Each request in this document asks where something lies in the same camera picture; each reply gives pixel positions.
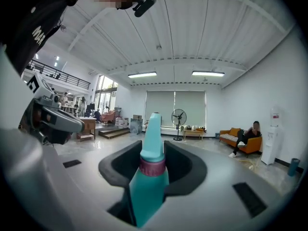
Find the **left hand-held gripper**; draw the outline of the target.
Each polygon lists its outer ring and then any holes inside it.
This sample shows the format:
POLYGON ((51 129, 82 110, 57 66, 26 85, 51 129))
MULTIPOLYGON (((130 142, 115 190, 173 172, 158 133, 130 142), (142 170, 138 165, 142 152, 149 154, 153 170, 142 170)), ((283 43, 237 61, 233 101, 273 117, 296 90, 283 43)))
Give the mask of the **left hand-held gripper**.
POLYGON ((60 109, 59 97, 39 74, 34 74, 26 85, 34 97, 20 121, 21 131, 35 136, 43 144, 63 145, 72 133, 84 130, 83 121, 60 109))

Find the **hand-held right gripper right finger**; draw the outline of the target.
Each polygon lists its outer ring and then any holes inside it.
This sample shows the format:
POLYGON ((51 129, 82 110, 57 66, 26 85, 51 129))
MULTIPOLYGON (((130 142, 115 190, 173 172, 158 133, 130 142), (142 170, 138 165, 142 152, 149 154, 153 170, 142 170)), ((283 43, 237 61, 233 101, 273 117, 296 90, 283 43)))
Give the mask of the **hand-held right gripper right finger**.
POLYGON ((280 167, 260 165, 254 172, 225 154, 173 144, 200 157, 207 175, 189 195, 168 197, 144 225, 147 231, 261 231, 297 185, 297 176, 288 176, 280 167), (252 217, 234 189, 237 183, 246 183, 266 209, 252 217))

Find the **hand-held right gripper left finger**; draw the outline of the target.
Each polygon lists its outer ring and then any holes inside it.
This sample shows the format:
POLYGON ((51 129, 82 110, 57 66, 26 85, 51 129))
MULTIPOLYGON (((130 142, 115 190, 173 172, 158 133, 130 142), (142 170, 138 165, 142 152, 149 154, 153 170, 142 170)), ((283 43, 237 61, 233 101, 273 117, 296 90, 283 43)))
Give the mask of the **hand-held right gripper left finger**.
POLYGON ((86 196, 54 148, 18 129, 0 131, 0 170, 22 209, 45 230, 136 230, 86 196))

